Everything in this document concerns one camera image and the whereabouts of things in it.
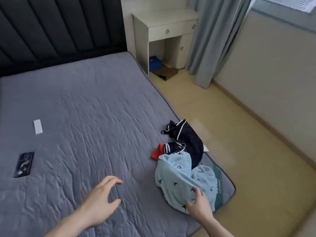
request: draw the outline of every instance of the hand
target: hand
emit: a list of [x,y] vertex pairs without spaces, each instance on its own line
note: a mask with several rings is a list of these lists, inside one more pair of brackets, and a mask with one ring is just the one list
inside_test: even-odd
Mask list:
[[213,213],[209,204],[209,201],[203,191],[193,187],[196,194],[195,204],[191,204],[186,201],[186,207],[190,215],[201,225],[205,222],[214,220]]
[[123,182],[115,176],[106,176],[100,184],[87,195],[81,206],[74,212],[79,216],[82,228],[87,229],[102,224],[117,209],[121,199],[108,202],[110,190],[115,184]]

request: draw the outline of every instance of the white card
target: white card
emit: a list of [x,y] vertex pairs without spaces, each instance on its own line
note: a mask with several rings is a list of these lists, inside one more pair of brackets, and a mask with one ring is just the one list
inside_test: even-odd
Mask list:
[[43,133],[43,129],[42,129],[42,124],[40,123],[40,120],[34,120],[34,129],[35,129],[35,134],[40,134]]
[[203,147],[204,147],[204,152],[208,152],[208,148],[203,144]]

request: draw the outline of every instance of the white nightstand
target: white nightstand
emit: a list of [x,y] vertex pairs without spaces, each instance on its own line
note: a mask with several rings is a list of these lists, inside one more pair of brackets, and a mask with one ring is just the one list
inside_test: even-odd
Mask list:
[[198,21],[192,9],[138,13],[134,16],[136,58],[149,73],[149,43],[164,40],[163,62],[170,67],[184,68]]

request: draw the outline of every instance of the mattress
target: mattress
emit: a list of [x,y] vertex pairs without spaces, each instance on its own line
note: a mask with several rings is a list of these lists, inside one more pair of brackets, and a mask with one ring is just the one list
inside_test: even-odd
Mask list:
[[[0,79],[0,229],[43,236],[106,175],[123,180],[116,212],[81,236],[190,236],[200,225],[166,203],[150,158],[160,131],[179,121],[128,52]],[[33,120],[43,133],[35,135]],[[13,178],[18,156],[34,151],[30,174]],[[205,153],[202,164],[214,163]],[[235,187],[222,172],[226,204]]]

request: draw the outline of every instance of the padded headboard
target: padded headboard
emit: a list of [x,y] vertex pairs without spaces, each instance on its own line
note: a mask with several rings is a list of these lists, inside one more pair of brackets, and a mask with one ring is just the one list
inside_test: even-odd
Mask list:
[[0,76],[122,51],[121,0],[0,0]]

